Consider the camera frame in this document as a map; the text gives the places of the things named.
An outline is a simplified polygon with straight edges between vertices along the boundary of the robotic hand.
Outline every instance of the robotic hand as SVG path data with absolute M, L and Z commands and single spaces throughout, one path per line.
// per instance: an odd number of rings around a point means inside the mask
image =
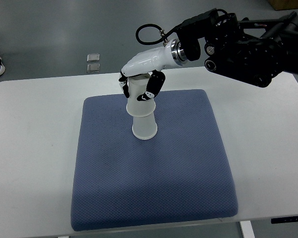
M 155 42 L 143 42 L 139 32 L 146 27 L 160 30 L 161 38 Z M 260 37 L 244 33 L 244 29 L 264 28 Z M 167 37 L 176 33 L 178 39 Z M 158 47 L 137 54 L 121 70 L 119 79 L 125 96 L 129 97 L 128 77 L 152 72 L 144 94 L 138 101 L 146 101 L 157 96 L 165 81 L 161 72 L 166 66 L 181 67 L 188 60 L 200 58 L 198 39 L 205 37 L 204 50 L 209 56 L 205 60 L 208 71 L 230 77 L 258 87 L 267 87 L 272 78 L 282 71 L 298 73 L 298 16 L 295 12 L 273 20 L 248 18 L 237 21 L 235 13 L 222 9 L 212 9 L 185 20 L 168 33 L 154 24 L 143 25 L 136 31 L 138 42 Z

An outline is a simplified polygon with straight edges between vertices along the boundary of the blue cushion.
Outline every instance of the blue cushion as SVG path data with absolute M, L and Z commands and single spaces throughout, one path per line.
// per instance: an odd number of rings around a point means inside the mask
M 75 231 L 231 217 L 237 199 L 203 90 L 160 92 L 150 140 L 132 133 L 123 95 L 87 98 L 78 141 Z

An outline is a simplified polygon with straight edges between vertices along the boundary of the metal plate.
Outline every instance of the metal plate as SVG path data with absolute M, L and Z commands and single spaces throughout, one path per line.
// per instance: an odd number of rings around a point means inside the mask
M 100 64 L 98 63 L 89 63 L 87 65 L 87 73 L 95 73 L 99 72 Z
M 99 53 L 89 54 L 87 56 L 87 62 L 97 62 L 97 61 L 99 61 Z

